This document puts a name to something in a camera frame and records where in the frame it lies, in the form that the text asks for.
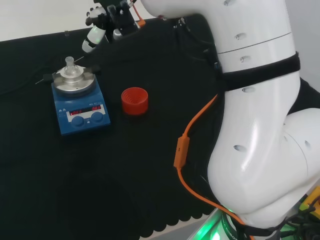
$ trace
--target black strap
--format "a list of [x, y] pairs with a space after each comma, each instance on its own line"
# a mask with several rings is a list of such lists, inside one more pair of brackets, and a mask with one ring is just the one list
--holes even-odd
[[299, 71], [301, 68], [299, 53], [268, 65], [247, 70], [227, 72], [222, 74], [222, 79], [227, 84], [227, 90], [235, 90], [275, 79]]

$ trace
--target green led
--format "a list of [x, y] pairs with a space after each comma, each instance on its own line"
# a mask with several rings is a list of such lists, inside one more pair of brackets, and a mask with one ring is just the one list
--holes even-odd
[[220, 235], [219, 235], [219, 233], [216, 232], [216, 233], [212, 236], [211, 240], [220, 240]]
[[209, 222], [208, 224], [204, 225], [197, 233], [195, 240], [201, 240], [214, 226], [214, 222]]

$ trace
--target black tablecloth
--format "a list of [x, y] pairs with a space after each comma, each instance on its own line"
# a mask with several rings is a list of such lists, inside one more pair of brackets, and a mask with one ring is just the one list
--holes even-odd
[[[208, 36], [201, 19], [190, 25]], [[178, 137], [218, 92], [212, 68], [178, 51], [170, 22], [151, 20], [139, 34], [77, 62], [102, 65], [98, 82], [111, 126], [62, 137], [51, 87], [35, 82], [63, 67], [65, 57], [80, 58], [87, 33], [0, 43], [0, 94], [9, 92], [0, 96], [0, 239], [136, 240], [213, 210], [182, 187], [173, 167]], [[187, 50], [201, 56], [204, 49], [189, 43]], [[146, 116], [122, 114], [129, 87], [148, 91]], [[320, 96], [302, 81], [291, 111], [311, 107], [320, 108]], [[206, 165], [223, 108], [220, 97], [191, 129], [183, 169], [188, 184], [213, 200]]]

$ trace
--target red cup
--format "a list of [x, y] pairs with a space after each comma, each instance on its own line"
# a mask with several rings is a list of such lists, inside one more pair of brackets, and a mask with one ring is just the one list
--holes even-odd
[[121, 94], [123, 111], [132, 116], [139, 116], [148, 110], [148, 93], [140, 87], [131, 87]]

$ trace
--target red led display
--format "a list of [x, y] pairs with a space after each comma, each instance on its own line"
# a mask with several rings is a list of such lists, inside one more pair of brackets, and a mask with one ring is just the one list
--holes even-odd
[[83, 108], [83, 109], [70, 111], [69, 113], [70, 113], [70, 116], [73, 116], [73, 115], [92, 112], [92, 111], [96, 111], [96, 110], [100, 110], [100, 109], [101, 109], [101, 106], [98, 105], [98, 106], [92, 106], [92, 107], [87, 107], [87, 108]]

